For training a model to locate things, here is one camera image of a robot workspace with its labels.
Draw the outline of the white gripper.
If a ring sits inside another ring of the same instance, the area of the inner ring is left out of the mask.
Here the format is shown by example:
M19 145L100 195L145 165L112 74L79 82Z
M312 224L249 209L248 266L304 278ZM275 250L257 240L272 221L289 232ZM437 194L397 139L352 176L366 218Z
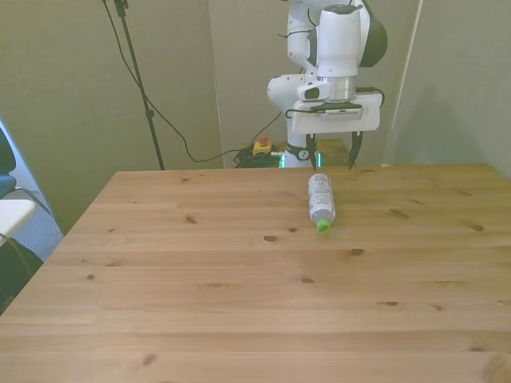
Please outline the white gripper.
M297 101L290 109L292 131L306 135L306 150L314 171L317 170L317 138L312 134L352 132L348 168L356 163L362 147L363 132L375 131L380 125L380 92L358 93L343 103Z

